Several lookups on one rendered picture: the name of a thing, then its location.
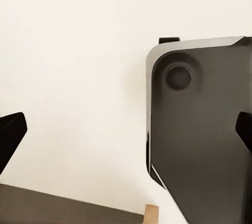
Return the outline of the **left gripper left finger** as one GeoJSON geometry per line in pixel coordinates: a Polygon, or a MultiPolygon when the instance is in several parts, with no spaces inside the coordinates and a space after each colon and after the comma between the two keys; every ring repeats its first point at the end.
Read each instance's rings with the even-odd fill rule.
{"type": "Polygon", "coordinates": [[[0,175],[27,132],[23,112],[0,118],[0,175]]]}

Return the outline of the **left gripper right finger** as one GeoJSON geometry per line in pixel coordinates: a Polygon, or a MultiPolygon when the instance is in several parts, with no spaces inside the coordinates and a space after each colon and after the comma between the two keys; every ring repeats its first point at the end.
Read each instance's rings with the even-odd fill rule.
{"type": "Polygon", "coordinates": [[[236,132],[252,153],[252,114],[241,111],[236,122],[236,132]]]}

